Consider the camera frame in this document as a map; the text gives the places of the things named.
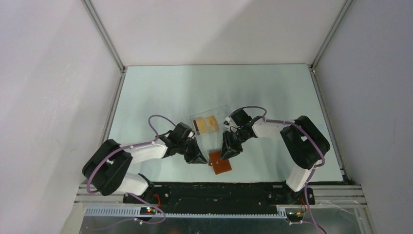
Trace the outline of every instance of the brown square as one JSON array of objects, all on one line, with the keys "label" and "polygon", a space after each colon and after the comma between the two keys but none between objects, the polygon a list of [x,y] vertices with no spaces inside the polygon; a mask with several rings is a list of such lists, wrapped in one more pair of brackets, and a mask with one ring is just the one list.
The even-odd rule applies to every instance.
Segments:
[{"label": "brown square", "polygon": [[209,153],[209,165],[214,168],[216,175],[232,170],[229,160],[221,160],[220,155],[220,150]]}]

